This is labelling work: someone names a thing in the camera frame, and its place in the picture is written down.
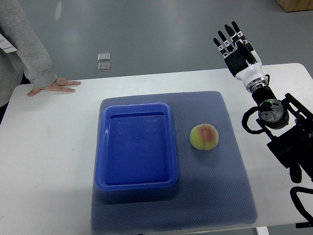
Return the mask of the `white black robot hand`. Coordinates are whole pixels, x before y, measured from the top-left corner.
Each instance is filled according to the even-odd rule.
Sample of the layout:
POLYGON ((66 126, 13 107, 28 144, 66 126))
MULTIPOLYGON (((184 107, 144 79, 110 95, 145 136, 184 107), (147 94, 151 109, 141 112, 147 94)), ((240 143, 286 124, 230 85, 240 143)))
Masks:
POLYGON ((218 31, 218 35, 226 49, 217 38, 213 38, 213 42, 224 57, 224 61, 233 77, 241 81, 248 92, 254 92, 258 88, 268 85, 268 77, 261 71, 262 62, 260 57, 251 43, 246 43, 246 38, 235 21, 232 21, 232 26, 234 29, 227 24, 224 25, 229 40, 222 31, 218 31), (237 48, 233 41, 236 35, 242 41, 236 42, 237 48))

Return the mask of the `grey sleeved forearm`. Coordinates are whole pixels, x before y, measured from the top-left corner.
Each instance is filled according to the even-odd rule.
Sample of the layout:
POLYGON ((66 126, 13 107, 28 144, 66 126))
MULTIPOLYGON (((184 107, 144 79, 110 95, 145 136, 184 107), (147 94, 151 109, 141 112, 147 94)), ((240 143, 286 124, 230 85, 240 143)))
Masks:
POLYGON ((53 72, 50 56, 17 0, 0 2, 0 31, 17 49, 4 55, 21 61, 22 74, 30 80, 35 89, 48 87, 56 81, 57 75, 53 72))

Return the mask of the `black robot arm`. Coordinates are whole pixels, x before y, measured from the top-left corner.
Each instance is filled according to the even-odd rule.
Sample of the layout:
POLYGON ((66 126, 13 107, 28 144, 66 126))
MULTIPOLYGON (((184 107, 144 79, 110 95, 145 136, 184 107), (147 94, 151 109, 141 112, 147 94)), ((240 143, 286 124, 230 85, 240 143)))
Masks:
POLYGON ((302 172, 313 176, 313 115, 291 94, 279 100, 269 86, 270 76, 262 72, 262 62, 236 22, 225 25, 229 35, 218 31, 213 41, 224 57, 230 73, 251 93, 256 106, 246 111, 242 127, 250 134, 266 133, 267 144, 278 161, 290 171, 294 183, 302 172))

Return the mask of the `person's bare hand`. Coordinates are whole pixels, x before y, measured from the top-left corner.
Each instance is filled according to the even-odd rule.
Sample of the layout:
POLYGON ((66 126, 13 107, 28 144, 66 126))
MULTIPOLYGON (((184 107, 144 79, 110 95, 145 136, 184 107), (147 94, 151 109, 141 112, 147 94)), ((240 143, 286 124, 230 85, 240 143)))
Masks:
POLYGON ((28 94, 28 97, 33 97, 37 95, 42 90, 48 90, 53 92, 64 92, 64 93, 73 93, 75 92, 74 88, 71 86, 79 86, 81 85, 80 81, 71 81, 66 78, 57 78, 52 84, 43 87, 43 88, 33 88, 28 94))

